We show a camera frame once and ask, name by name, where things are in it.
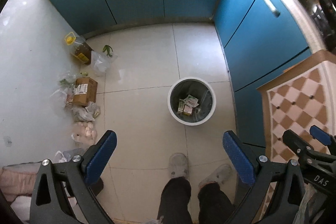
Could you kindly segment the white green medicine sachet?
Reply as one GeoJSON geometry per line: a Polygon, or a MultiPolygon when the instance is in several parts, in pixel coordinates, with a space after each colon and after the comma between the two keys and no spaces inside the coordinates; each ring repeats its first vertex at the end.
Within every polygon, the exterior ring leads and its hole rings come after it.
{"type": "Polygon", "coordinates": [[[198,98],[195,98],[194,96],[192,96],[190,94],[184,99],[184,103],[185,103],[185,105],[187,105],[191,108],[195,108],[199,105],[198,104],[198,98]]]}

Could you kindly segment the white black trash bin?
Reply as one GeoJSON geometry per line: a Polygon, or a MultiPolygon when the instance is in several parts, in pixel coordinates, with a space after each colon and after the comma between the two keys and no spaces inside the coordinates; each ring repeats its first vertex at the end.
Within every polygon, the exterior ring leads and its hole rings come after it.
{"type": "Polygon", "coordinates": [[[170,88],[167,107],[171,116],[186,126],[199,126],[214,114],[217,98],[211,85],[197,77],[185,77],[170,88]]]}

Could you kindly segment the blue kitchen cabinets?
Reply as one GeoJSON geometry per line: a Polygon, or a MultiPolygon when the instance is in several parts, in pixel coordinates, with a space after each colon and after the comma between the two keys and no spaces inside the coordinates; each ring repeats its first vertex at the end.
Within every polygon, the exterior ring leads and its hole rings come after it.
{"type": "Polygon", "coordinates": [[[158,22],[213,22],[234,91],[238,135],[265,147],[257,87],[310,55],[286,0],[50,0],[79,35],[158,22]]]}

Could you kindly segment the grey right slipper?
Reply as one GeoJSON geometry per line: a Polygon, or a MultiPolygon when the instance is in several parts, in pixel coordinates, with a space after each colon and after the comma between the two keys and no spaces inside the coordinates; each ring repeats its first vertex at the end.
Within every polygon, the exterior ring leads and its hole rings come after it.
{"type": "Polygon", "coordinates": [[[207,184],[217,183],[219,185],[224,184],[232,175],[232,167],[229,164],[223,164],[214,170],[210,175],[203,179],[199,183],[201,189],[207,184]]]}

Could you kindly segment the grey slipper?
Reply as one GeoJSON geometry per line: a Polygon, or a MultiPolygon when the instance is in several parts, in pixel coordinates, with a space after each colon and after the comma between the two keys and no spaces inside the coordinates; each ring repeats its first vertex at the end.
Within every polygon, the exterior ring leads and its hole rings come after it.
{"type": "Polygon", "coordinates": [[[201,189],[207,184],[217,183],[219,185],[224,184],[232,175],[232,167],[229,164],[223,164],[214,170],[210,175],[203,179],[199,183],[201,189]]]}
{"type": "Polygon", "coordinates": [[[175,153],[169,158],[170,178],[189,178],[189,163],[185,154],[175,153]]]}

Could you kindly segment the bag of pink eggs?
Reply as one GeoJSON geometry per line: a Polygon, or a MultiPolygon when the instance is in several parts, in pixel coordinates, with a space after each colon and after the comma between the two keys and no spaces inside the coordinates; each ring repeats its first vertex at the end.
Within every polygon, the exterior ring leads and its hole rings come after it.
{"type": "Polygon", "coordinates": [[[92,122],[76,122],[72,126],[71,137],[76,143],[94,145],[97,131],[92,122]]]}

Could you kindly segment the checkered tablecloth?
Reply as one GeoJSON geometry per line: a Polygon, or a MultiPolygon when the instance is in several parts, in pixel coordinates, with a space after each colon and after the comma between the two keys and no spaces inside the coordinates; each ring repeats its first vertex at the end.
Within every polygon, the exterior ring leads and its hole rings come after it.
{"type": "Polygon", "coordinates": [[[283,142],[292,130],[316,151],[327,147],[313,139],[311,126],[335,135],[335,55],[320,50],[258,88],[266,141],[266,156],[286,163],[298,157],[283,142]]]}

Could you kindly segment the dark trouser legs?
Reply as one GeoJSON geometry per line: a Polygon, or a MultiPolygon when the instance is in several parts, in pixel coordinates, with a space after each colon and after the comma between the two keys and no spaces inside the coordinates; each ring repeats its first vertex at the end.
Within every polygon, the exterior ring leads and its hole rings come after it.
{"type": "Polygon", "coordinates": [[[197,195],[184,177],[170,179],[162,190],[158,208],[159,223],[225,223],[235,207],[219,183],[208,182],[197,195]]]}

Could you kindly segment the grey left slipper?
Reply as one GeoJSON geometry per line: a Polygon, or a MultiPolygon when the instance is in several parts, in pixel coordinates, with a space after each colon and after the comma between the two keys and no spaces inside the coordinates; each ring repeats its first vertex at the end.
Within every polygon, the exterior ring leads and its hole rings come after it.
{"type": "Polygon", "coordinates": [[[189,178],[189,163],[185,154],[175,153],[169,158],[170,178],[189,178]]]}

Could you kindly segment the brown cardboard box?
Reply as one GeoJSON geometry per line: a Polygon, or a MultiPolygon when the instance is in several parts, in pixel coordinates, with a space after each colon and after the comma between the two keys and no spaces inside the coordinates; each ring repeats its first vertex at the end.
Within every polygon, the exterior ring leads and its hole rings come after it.
{"type": "Polygon", "coordinates": [[[88,106],[96,102],[98,83],[89,77],[79,78],[73,88],[72,103],[78,106],[88,106]]]}

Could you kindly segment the clear plastic bag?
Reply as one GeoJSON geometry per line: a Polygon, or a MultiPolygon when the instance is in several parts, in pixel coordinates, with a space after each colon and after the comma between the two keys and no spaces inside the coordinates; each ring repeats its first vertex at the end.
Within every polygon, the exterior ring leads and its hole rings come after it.
{"type": "Polygon", "coordinates": [[[118,58],[116,53],[112,52],[111,56],[106,53],[99,53],[96,51],[91,52],[91,68],[95,75],[104,76],[106,71],[110,68],[112,62],[118,58]]]}

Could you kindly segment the yellow cap oil bottle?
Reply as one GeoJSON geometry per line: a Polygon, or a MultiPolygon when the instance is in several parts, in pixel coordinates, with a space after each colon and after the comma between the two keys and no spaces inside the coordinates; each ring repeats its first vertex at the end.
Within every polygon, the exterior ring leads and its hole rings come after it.
{"type": "Polygon", "coordinates": [[[64,40],[70,53],[74,57],[85,65],[91,64],[91,52],[93,50],[84,39],[76,36],[73,32],[70,32],[64,37],[64,40]]]}

